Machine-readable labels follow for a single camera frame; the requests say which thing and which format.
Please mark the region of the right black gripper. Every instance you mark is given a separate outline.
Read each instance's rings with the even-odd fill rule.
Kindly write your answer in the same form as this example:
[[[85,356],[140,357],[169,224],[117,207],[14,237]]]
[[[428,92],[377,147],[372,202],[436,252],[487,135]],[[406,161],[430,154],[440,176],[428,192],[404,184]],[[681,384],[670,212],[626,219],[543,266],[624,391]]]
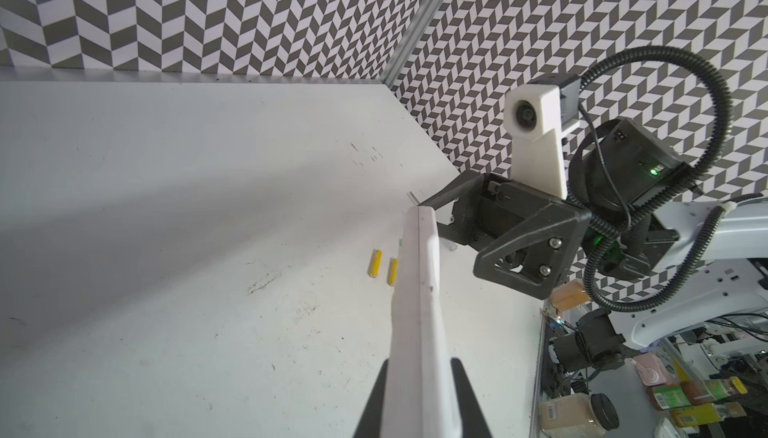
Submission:
[[[592,218],[565,199],[475,171],[419,205],[438,210],[449,203],[449,239],[478,251],[474,276],[539,300],[570,269]]]

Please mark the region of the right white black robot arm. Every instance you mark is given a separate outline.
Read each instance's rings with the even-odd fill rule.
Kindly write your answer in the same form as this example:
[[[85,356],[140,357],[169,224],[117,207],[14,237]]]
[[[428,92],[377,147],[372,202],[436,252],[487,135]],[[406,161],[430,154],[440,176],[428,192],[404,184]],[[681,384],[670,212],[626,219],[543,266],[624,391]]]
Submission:
[[[476,277],[545,300],[563,283],[578,250],[593,244],[591,215],[565,200],[560,120],[542,118],[525,129],[511,119],[506,127],[514,138],[507,175],[463,172],[426,204],[451,207],[453,220],[438,233],[476,251]],[[552,342],[552,360],[568,371],[615,369],[658,339],[766,306],[767,282],[751,267],[767,255],[764,197],[666,204],[652,216],[641,247],[657,271],[681,267],[697,243],[704,244],[702,260],[747,270],[724,278],[693,267],[664,303],[640,311],[624,302],[616,311],[590,312],[572,333]]]

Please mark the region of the yellow AAA battery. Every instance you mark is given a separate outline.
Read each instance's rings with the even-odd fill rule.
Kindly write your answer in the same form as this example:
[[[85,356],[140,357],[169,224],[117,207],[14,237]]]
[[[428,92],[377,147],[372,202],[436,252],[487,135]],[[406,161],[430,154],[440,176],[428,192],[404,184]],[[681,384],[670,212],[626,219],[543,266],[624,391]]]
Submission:
[[[369,265],[367,268],[367,274],[370,278],[377,278],[381,268],[382,251],[374,249],[371,254]]]
[[[388,267],[388,273],[386,283],[390,287],[394,287],[397,279],[398,259],[391,258]]]

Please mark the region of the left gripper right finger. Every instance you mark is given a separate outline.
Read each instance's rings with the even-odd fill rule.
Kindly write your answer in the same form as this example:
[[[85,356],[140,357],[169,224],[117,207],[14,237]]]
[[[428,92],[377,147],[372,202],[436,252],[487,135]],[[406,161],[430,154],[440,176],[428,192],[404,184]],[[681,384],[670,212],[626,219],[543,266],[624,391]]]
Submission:
[[[451,359],[451,370],[461,418],[462,437],[491,438],[491,431],[460,359]]]

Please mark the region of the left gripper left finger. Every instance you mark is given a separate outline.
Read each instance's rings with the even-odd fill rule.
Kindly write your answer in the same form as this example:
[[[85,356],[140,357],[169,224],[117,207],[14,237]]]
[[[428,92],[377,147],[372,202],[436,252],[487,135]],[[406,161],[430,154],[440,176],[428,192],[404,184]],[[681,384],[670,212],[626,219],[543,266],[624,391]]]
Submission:
[[[354,431],[354,438],[380,437],[388,364],[388,359],[382,363],[373,388],[363,409],[362,415]]]

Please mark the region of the white remote with green buttons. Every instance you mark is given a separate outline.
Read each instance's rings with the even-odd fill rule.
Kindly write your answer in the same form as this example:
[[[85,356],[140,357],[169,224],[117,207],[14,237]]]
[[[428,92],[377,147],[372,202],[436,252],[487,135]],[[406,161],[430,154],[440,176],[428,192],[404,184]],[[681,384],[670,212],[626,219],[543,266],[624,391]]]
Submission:
[[[435,210],[406,215],[391,304],[382,437],[460,437],[462,420],[440,301]]]

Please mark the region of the small silver screwdriver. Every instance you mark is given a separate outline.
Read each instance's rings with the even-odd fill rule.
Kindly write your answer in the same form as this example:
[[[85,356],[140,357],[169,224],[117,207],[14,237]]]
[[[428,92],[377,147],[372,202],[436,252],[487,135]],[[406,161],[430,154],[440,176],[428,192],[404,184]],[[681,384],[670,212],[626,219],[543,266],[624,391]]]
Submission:
[[[407,196],[413,205],[418,206],[420,204],[419,199],[411,191],[407,192]]]

